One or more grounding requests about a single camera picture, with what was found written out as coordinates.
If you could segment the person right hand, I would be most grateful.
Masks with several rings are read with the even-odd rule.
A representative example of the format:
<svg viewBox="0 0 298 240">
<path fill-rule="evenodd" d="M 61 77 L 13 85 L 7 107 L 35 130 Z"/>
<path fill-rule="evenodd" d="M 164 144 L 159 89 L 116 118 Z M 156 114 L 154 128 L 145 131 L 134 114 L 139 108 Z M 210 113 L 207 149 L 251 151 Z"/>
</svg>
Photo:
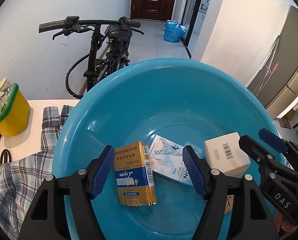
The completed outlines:
<svg viewBox="0 0 298 240">
<path fill-rule="evenodd" d="M 291 222 L 289 222 L 289 220 L 287 220 L 287 218 L 284 217 L 284 215 L 282 215 L 279 211 L 276 211 L 274 215 L 274 222 L 278 232 L 283 230 L 287 233 L 294 233 L 298 228 L 298 226 L 291 224 Z"/>
</svg>

